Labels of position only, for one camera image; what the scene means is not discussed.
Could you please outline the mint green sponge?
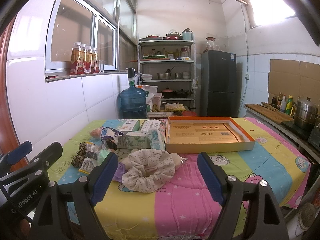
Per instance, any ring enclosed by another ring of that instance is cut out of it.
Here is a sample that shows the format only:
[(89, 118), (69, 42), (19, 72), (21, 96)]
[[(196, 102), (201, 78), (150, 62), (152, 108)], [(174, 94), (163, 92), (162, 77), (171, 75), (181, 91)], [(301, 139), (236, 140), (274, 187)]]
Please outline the mint green sponge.
[(97, 150), (97, 152), (96, 152), (96, 154), (97, 154), (97, 164), (101, 165), (103, 163), (103, 161), (106, 159), (106, 157), (108, 156), (109, 153), (110, 153), (109, 149), (101, 148), (101, 149)]

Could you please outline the leopard print scrunchie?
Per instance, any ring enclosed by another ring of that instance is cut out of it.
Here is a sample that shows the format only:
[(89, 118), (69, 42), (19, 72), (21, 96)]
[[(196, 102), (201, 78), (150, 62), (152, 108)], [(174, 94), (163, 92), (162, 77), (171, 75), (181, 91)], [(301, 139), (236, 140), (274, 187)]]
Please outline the leopard print scrunchie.
[(87, 142), (80, 143), (78, 152), (73, 157), (72, 162), (71, 162), (73, 167), (78, 167), (78, 168), (81, 167), (81, 165), (84, 161), (85, 155), (86, 155), (86, 151), (87, 151)]

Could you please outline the cream floral scrunchie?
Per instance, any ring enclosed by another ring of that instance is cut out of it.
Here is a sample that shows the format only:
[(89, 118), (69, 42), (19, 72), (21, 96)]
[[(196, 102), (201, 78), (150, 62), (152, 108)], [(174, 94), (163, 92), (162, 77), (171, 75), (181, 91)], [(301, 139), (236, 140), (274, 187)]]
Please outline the cream floral scrunchie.
[(181, 165), (181, 157), (163, 150), (142, 149), (121, 160), (126, 172), (122, 184), (130, 191), (152, 193), (171, 180)]

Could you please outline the white purple tissue pack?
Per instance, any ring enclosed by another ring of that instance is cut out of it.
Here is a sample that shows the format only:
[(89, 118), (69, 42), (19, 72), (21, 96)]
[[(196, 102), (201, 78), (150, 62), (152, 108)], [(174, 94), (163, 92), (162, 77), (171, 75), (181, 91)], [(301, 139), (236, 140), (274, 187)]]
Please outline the white purple tissue pack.
[(100, 140), (101, 141), (113, 141), (116, 144), (118, 143), (118, 140), (120, 137), (122, 137), (124, 134), (112, 127), (104, 127), (101, 129), (101, 133), (100, 133)]

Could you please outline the white blue cotton pad pack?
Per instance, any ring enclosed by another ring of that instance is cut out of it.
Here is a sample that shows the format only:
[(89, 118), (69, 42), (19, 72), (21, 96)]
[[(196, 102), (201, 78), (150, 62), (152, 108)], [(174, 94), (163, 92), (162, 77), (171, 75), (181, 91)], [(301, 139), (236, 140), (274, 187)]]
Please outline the white blue cotton pad pack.
[(165, 142), (159, 129), (152, 128), (148, 131), (150, 147), (155, 150), (165, 150)]

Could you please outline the beige plush bear toy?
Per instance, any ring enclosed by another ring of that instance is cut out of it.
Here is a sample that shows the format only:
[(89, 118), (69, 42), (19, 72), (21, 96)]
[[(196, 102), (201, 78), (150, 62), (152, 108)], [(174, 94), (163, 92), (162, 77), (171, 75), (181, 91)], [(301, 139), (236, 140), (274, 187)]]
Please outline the beige plush bear toy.
[(154, 174), (172, 177), (186, 160), (186, 158), (181, 157), (177, 153), (158, 150), (139, 150), (130, 153), (128, 157), (120, 161), (120, 164), (123, 165), (126, 172), (135, 168), (141, 173), (142, 177), (153, 176)]

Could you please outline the orange shallow cardboard box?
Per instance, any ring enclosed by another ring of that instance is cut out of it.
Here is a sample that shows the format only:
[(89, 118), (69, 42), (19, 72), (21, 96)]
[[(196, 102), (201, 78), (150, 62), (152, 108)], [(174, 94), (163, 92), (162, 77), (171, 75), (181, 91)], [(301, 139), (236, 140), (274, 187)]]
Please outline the orange shallow cardboard box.
[(252, 150), (254, 145), (255, 139), (230, 117), (168, 118), (165, 148), (170, 153), (239, 152)]

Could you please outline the orange plastic basin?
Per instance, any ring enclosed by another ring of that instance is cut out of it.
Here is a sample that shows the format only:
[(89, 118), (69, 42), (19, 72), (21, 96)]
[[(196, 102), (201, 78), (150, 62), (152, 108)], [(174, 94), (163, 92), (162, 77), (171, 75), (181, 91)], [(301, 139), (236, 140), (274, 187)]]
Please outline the orange plastic basin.
[(182, 116), (197, 116), (197, 114), (193, 111), (183, 111)]

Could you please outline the floral wet wipes pack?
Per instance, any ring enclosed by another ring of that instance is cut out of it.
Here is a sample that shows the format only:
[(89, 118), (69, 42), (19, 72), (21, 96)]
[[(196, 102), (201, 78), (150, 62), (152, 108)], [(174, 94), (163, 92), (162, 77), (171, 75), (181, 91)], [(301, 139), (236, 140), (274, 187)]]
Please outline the floral wet wipes pack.
[(148, 133), (151, 129), (157, 129), (160, 132), (162, 139), (165, 138), (167, 124), (165, 120), (160, 119), (148, 119), (144, 120), (139, 132)]

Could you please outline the blue water jug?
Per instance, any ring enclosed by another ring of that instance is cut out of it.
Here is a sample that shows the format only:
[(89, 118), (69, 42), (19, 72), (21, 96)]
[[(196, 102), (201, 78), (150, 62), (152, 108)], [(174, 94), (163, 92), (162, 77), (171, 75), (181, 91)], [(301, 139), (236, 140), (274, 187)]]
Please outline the blue water jug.
[(146, 91), (135, 86), (120, 94), (120, 109), (124, 119), (146, 119)]

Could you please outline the pink plastic container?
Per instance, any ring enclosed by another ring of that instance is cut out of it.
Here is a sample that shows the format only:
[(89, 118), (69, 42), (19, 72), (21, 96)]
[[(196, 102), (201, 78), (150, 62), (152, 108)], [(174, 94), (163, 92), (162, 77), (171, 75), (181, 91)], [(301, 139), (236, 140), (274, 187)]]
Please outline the pink plastic container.
[(162, 93), (156, 93), (152, 100), (152, 111), (159, 112), (161, 110)]

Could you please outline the white ceramic bowl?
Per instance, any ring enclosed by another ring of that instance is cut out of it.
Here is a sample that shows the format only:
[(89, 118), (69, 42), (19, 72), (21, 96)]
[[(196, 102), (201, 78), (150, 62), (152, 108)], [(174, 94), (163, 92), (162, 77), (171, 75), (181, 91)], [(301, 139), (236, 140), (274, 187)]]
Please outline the white ceramic bowl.
[(141, 74), (140, 77), (143, 81), (150, 81), (150, 80), (152, 80), (153, 75), (152, 74)]

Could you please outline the steel steamer pot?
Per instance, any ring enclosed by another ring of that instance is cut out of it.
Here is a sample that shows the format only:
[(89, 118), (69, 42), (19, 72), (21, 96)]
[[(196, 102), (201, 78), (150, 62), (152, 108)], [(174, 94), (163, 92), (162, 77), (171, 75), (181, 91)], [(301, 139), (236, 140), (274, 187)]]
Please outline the steel steamer pot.
[(294, 114), (294, 123), (301, 129), (311, 130), (316, 124), (319, 114), (319, 105), (311, 102), (310, 98), (298, 99)]

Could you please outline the brown cardboard sheet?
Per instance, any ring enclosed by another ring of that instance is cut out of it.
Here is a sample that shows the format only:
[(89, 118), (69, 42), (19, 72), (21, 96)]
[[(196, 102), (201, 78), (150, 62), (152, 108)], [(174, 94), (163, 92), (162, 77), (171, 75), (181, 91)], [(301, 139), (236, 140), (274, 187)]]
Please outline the brown cardboard sheet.
[(296, 102), (299, 98), (310, 98), (319, 105), (319, 64), (293, 60), (270, 60), (268, 73), (268, 101), (278, 97), (280, 93), (293, 96)]

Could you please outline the teal enamel pot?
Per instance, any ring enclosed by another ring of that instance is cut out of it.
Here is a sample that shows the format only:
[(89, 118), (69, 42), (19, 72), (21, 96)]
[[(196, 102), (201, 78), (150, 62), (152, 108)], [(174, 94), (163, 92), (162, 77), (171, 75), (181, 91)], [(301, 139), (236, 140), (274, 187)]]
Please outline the teal enamel pot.
[(193, 41), (194, 40), (194, 33), (189, 28), (187, 28), (182, 31), (182, 37), (184, 40)]

